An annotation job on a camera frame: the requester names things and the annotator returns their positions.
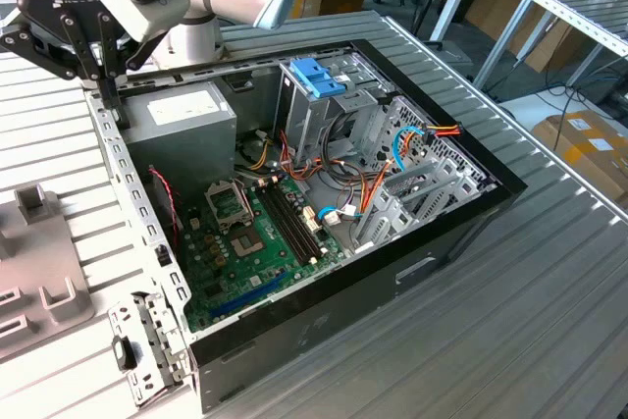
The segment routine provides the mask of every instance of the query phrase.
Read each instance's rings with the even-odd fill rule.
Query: blue drive bay latch
[[[296,59],[290,62],[296,76],[312,91],[316,98],[331,97],[346,92],[346,86],[330,76],[330,70],[312,58]]]

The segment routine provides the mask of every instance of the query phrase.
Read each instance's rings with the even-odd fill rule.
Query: metal shelf
[[[481,89],[487,82],[497,61],[533,4],[543,7],[547,12],[517,55],[518,58],[524,57],[542,37],[552,16],[556,16],[579,29],[600,46],[609,49],[618,56],[628,55],[628,29],[626,28],[628,25],[628,0],[522,0],[476,76],[473,82],[476,87]],[[590,55],[585,60],[585,67],[591,64],[600,50],[601,48],[596,48],[594,55]],[[570,81],[573,83],[583,71],[584,69],[579,71],[578,76],[572,77]]]

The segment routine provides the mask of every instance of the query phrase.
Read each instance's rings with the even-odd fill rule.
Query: expansion slot
[[[231,313],[232,311],[241,308],[260,296],[264,296],[265,294],[270,293],[271,291],[276,290],[279,287],[280,281],[287,275],[287,273],[283,273],[277,276],[274,280],[269,283],[262,285],[261,287],[254,288],[251,291],[242,294],[238,298],[232,299],[231,301],[227,301],[224,304],[221,304],[219,307],[211,310],[212,317],[221,316],[223,314]]]
[[[316,262],[317,258],[322,256],[321,249],[305,224],[294,214],[282,191],[272,185],[259,191],[258,197],[298,263],[304,266]]]

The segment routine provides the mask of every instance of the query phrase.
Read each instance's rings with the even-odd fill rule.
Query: table leg
[[[525,55],[530,51],[530,48],[534,48],[536,46],[540,36],[545,34],[546,28],[550,24],[552,17],[553,14],[550,12],[545,12],[543,14],[535,28],[532,30],[532,33],[530,33],[530,36],[519,50],[519,53],[517,53],[517,59],[525,57]]]
[[[578,69],[576,69],[575,73],[573,73],[571,77],[569,78],[569,80],[567,81],[568,87],[572,86],[576,82],[576,80],[578,80],[580,76],[584,74],[587,68],[591,65],[591,63],[595,61],[595,59],[602,52],[603,49],[604,47],[601,44],[599,43],[596,44],[596,47],[593,48],[593,51],[589,53],[589,56],[585,58],[585,60],[580,64],[580,66],[578,66]]]
[[[449,24],[451,24],[451,19],[453,19],[453,15],[460,5],[461,0],[447,0],[445,6],[443,7],[443,11],[439,16],[439,20],[434,27],[434,31],[432,31],[432,35],[430,36],[430,41],[441,41],[444,36]]]
[[[503,29],[503,33],[497,40],[497,43],[495,43],[495,46],[493,47],[493,50],[489,54],[487,60],[484,62],[482,69],[480,70],[478,75],[476,75],[475,80],[473,81],[473,85],[475,85],[476,88],[481,90],[491,76],[491,73],[493,72],[493,69],[497,64],[497,61],[499,61],[499,58],[501,58],[501,55],[506,49],[506,46],[508,46],[508,43],[517,32],[519,25],[521,24],[521,22],[523,22],[526,15],[530,11],[531,4],[532,0],[521,0],[519,7],[517,7],[517,10],[514,11],[514,14],[508,22],[508,25],[506,25],[506,27]]]

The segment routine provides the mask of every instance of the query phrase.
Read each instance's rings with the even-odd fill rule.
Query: workbench
[[[623,212],[390,19],[362,12],[223,35],[237,58],[372,41],[528,189],[460,259],[212,417],[615,417],[628,399]],[[4,54],[0,116],[0,199],[33,182],[59,194],[96,309],[91,321],[0,365],[0,411],[134,415],[105,313],[151,286],[79,84]],[[196,406],[180,389],[135,417],[194,418]]]

